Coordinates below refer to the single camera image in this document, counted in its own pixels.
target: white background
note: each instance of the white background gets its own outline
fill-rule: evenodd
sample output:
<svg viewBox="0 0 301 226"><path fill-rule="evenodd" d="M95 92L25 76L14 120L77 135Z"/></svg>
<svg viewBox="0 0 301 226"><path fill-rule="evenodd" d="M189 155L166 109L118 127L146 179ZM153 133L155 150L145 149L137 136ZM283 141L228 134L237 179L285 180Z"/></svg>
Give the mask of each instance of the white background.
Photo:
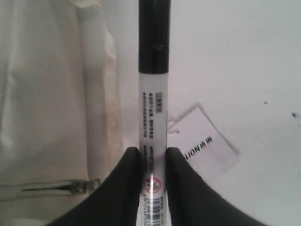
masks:
<svg viewBox="0 0 301 226"><path fill-rule="evenodd" d="M138 144L137 6L103 2L125 146ZM301 225L301 1L172 0L170 52L170 116L200 103L239 152L212 187L271 226Z"/></svg>

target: warning symbol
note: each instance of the warning symbol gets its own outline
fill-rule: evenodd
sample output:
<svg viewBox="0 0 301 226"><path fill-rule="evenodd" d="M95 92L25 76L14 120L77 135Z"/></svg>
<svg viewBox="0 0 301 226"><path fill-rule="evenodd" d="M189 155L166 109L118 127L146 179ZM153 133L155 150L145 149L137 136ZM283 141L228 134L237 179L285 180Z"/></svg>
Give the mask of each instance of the warning symbol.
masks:
<svg viewBox="0 0 301 226"><path fill-rule="evenodd" d="M147 178L144 182L144 188L148 193L156 193L161 188L161 182L157 178Z"/></svg>

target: black marker cap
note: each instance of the black marker cap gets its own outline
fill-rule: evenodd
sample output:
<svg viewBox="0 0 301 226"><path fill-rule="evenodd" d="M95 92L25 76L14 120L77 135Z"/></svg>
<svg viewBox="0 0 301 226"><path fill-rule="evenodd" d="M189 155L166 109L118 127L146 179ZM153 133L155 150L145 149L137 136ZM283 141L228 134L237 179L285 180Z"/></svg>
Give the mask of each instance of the black marker cap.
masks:
<svg viewBox="0 0 301 226"><path fill-rule="evenodd" d="M139 72L169 68L170 0L139 0Z"/></svg>

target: zipper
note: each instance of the zipper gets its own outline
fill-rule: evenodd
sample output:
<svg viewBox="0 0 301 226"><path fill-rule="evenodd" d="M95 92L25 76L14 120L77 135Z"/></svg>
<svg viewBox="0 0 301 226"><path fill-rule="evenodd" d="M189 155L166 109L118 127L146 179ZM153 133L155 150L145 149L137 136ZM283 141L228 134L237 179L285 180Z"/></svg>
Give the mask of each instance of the zipper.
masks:
<svg viewBox="0 0 301 226"><path fill-rule="evenodd" d="M26 198L72 196L91 194L100 185L100 179L69 180L55 183L37 183L17 186L0 185L0 202Z"/></svg>

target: marker pen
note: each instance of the marker pen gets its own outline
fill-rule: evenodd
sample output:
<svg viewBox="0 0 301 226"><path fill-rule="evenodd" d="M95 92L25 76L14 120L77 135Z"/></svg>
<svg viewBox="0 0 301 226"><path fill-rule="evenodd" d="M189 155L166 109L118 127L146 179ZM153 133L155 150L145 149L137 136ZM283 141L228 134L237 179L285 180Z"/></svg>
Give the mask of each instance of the marker pen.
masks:
<svg viewBox="0 0 301 226"><path fill-rule="evenodd" d="M170 0L139 0L139 148L142 226L166 225L165 152Z"/></svg>

